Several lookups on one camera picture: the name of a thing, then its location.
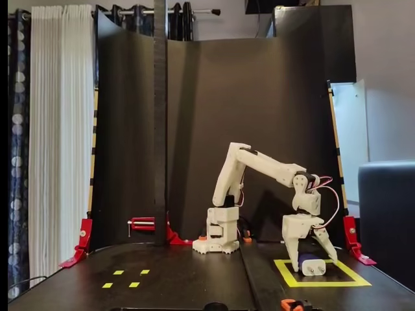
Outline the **white moving gripper finger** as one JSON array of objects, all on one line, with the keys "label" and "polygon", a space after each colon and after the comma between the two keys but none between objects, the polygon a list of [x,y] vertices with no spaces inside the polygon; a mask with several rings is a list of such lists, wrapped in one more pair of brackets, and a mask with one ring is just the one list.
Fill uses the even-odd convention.
[{"label": "white moving gripper finger", "polygon": [[326,228],[322,226],[312,226],[312,229],[313,229],[315,239],[322,246],[322,248],[326,251],[329,258],[333,262],[337,262],[338,261],[337,251],[329,239],[329,235],[328,235]]}]

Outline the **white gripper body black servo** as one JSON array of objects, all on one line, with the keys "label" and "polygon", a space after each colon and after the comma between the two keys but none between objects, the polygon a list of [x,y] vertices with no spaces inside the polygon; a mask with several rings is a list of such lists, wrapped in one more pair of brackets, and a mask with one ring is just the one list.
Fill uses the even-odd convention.
[{"label": "white gripper body black servo", "polygon": [[324,237],[324,228],[315,229],[324,223],[323,219],[310,214],[284,215],[282,221],[282,237],[285,242],[290,239],[305,238],[310,230],[316,231],[318,238]]}]

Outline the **white fixed gripper finger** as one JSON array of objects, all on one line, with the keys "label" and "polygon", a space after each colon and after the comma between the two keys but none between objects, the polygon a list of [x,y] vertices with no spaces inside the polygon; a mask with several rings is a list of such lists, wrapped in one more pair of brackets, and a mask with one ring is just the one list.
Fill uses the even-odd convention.
[{"label": "white fixed gripper finger", "polygon": [[285,246],[287,248],[287,253],[289,255],[293,270],[295,272],[299,271],[299,264],[298,264],[298,245],[299,240],[298,238],[284,238]]}]

